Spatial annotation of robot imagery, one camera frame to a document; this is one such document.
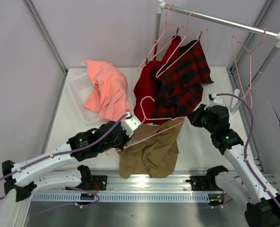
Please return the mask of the khaki brown skirt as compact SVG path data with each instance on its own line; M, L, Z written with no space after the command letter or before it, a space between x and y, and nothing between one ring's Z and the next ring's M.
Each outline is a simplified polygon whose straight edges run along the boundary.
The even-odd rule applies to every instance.
M162 125L142 124L134 133L129 144L167 129L182 119L169 120ZM151 178L165 178L172 174L179 155L177 137L182 125L169 129L135 146L119 151L120 177L128 179L131 175L148 174Z

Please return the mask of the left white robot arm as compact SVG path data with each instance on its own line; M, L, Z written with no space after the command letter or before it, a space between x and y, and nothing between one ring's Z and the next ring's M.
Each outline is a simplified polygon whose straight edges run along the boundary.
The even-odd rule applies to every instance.
M40 190L91 189L93 176L89 167L79 165L64 172L55 170L95 158L111 148L124 148L139 125L132 118L121 122L109 121L99 128L80 132L53 151L31 160L21 163L5 161L2 163L4 192L8 194L14 189L16 201L22 201Z

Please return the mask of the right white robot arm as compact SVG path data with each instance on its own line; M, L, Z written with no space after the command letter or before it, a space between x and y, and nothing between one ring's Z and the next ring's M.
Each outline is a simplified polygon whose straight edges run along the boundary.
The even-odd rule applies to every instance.
M244 210L250 227L280 227L280 193L257 168L242 139L231 129L228 109L222 105L200 105L187 118L193 126L210 133L212 144L238 175L233 176L224 166L210 168L207 177L211 185L227 192Z

